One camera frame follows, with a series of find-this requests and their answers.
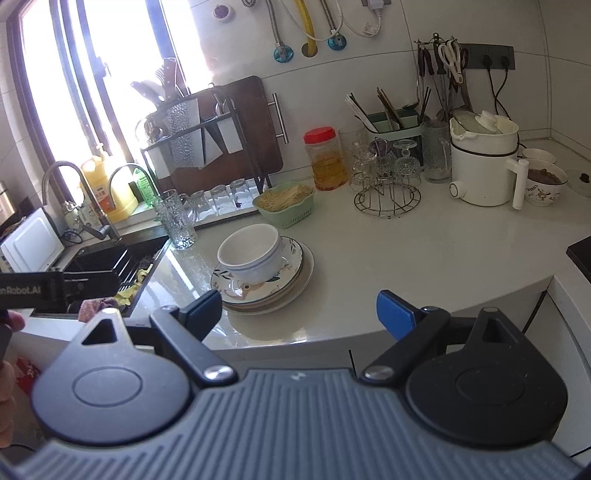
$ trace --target bowl of food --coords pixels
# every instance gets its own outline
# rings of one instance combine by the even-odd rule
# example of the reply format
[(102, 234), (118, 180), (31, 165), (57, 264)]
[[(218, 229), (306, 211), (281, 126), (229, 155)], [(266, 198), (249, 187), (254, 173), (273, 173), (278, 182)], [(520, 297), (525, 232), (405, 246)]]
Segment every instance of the bowl of food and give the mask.
[(261, 193), (252, 204), (273, 225), (289, 228), (311, 214), (314, 189), (296, 181), (287, 181)]
[(568, 182), (566, 172), (553, 163), (529, 158), (530, 169), (525, 183), (525, 199), (539, 207), (552, 205)]

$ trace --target white microwave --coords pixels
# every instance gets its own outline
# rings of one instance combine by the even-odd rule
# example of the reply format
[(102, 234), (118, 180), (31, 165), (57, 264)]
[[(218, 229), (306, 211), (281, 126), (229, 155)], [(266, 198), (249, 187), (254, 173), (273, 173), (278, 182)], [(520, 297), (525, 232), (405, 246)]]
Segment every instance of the white microwave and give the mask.
[(0, 245), (3, 273), (45, 272), (58, 259), (64, 245), (42, 208), (37, 209)]

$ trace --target small bowl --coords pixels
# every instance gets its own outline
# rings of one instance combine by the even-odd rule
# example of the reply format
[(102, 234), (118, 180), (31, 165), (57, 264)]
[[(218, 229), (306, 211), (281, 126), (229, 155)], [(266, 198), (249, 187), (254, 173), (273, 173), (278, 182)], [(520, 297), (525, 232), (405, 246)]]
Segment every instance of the small bowl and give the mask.
[(217, 260), (241, 282), (256, 285), (280, 270), (281, 244), (277, 228), (256, 223), (226, 238), (217, 249)]
[(537, 158), (529, 158), (528, 161), (530, 162), (530, 170), (546, 169), (546, 171), (556, 175), (562, 183), (560, 185), (548, 185), (527, 179), (525, 182), (525, 199), (539, 207), (552, 205), (560, 197), (560, 193), (564, 184), (568, 182), (569, 176), (562, 168), (557, 167), (553, 163), (538, 160)]
[(540, 148), (526, 148), (522, 152), (523, 158), (537, 158), (538, 160), (544, 160), (549, 163), (556, 163), (556, 157), (552, 153), (542, 150)]

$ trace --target cooking oil jar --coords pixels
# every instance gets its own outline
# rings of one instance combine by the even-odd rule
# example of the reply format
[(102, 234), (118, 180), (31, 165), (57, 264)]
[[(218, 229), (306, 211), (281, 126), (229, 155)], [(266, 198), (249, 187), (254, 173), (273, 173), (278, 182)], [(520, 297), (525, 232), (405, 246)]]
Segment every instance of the cooking oil jar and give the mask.
[(318, 190), (334, 190), (349, 180), (335, 129), (320, 127), (304, 135), (306, 151)]

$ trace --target plate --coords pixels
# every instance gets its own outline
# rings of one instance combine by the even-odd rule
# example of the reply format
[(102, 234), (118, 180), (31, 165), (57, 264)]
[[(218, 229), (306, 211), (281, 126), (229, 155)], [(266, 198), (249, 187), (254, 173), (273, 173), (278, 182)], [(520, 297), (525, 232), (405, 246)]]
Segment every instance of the plate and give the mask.
[(312, 254), (312, 250), (310, 250), (306, 244), (300, 245), (303, 250), (301, 272), (296, 279), (285, 288), (286, 292), (282, 294), (281, 297), (265, 300), (261, 304), (257, 303), (255, 305), (225, 304), (223, 308), (232, 313), (239, 313), (240, 315), (262, 315), (264, 313), (271, 313), (282, 309), (288, 303), (294, 301), (307, 287), (312, 278), (312, 272), (314, 271), (314, 255)]
[(301, 245), (288, 236), (282, 236), (281, 239), (283, 266), (266, 282), (256, 285), (243, 284), (221, 264), (216, 265), (212, 273), (211, 285), (222, 295), (224, 303), (231, 305), (257, 303), (280, 292), (298, 276), (302, 264)]

